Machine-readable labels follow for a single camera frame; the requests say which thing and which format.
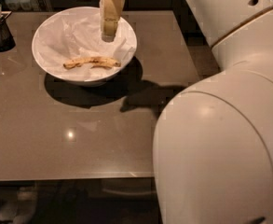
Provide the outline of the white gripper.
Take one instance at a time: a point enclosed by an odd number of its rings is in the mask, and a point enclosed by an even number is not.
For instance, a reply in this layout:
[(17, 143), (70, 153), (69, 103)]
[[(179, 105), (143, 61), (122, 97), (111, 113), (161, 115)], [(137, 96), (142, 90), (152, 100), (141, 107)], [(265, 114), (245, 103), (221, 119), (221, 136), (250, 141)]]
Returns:
[(118, 22), (125, 4), (125, 0), (100, 0), (101, 32), (107, 36), (115, 36)]

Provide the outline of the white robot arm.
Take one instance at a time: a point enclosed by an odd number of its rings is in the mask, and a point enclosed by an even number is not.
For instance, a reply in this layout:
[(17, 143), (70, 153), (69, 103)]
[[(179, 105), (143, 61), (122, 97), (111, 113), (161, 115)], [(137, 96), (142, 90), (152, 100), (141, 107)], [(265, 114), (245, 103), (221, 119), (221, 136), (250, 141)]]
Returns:
[(273, 0), (185, 0), (221, 71), (157, 121), (163, 224), (273, 224)]

